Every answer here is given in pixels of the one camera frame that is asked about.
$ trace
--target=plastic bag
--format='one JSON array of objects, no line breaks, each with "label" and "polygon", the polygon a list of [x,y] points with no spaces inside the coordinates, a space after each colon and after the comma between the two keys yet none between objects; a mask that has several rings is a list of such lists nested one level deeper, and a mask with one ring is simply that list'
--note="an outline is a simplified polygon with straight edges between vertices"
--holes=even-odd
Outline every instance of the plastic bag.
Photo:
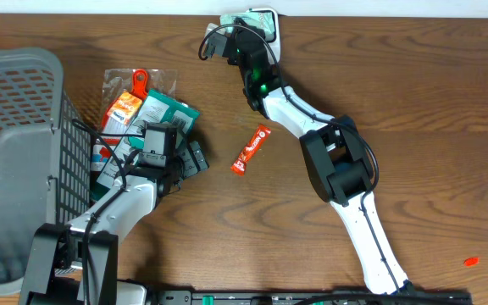
[{"label": "plastic bag", "polygon": [[[124,93],[124,91],[131,92],[133,73],[135,71],[135,69],[105,70],[99,123],[101,123],[101,118],[116,98]],[[147,92],[150,89],[155,89],[166,96],[175,97],[178,70],[145,69],[145,71],[148,73]]]}]

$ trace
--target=laundry basket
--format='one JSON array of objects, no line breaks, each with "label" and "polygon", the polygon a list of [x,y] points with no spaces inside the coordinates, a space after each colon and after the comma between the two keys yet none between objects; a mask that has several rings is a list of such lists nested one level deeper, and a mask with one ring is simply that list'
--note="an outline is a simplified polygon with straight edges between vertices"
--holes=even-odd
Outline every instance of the laundry basket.
[{"label": "laundry basket", "polygon": [[88,206],[90,137],[63,85],[52,53],[0,51],[0,295],[20,290],[36,229]]}]

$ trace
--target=wood grain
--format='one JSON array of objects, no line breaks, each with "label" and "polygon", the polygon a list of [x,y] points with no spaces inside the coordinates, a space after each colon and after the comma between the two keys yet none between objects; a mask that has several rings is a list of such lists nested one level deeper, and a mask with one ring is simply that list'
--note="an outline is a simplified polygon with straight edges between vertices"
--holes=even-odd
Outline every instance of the wood grain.
[{"label": "wood grain", "polygon": [[[45,47],[90,124],[105,69],[177,69],[199,109],[211,169],[187,180],[127,237],[119,277],[198,290],[363,286],[343,223],[309,184],[298,141],[252,112],[235,67],[202,62],[216,17],[0,15],[0,49]],[[352,116],[380,162],[375,192],[395,254],[424,289],[488,304],[488,19],[281,18],[282,65],[297,93]],[[273,134],[238,177],[257,123]],[[468,269],[463,260],[480,257]],[[15,303],[2,297],[0,303]]]}]

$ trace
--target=candy wrapper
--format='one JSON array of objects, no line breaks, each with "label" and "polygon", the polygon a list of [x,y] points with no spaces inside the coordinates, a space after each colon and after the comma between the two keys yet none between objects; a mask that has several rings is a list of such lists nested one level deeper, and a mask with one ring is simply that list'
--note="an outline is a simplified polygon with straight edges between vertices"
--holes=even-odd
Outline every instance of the candy wrapper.
[{"label": "candy wrapper", "polygon": [[255,134],[249,143],[242,149],[238,159],[230,167],[237,175],[244,175],[246,173],[246,163],[253,157],[255,152],[259,150],[263,142],[269,137],[270,129],[264,125],[259,124]]}]

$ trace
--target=orange snack bar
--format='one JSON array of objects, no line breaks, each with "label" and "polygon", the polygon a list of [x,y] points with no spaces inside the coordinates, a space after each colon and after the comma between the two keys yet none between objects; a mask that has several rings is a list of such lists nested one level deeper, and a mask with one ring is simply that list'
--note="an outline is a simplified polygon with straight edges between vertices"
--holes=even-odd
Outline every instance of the orange snack bar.
[{"label": "orange snack bar", "polygon": [[124,91],[107,111],[107,116],[127,126],[141,105],[142,100],[140,98]]},{"label": "orange snack bar", "polygon": [[244,175],[246,173],[246,163],[253,157],[255,152],[259,150],[263,142],[269,137],[270,129],[265,125],[259,124],[255,134],[249,143],[242,149],[238,159],[230,167],[237,175]]}]

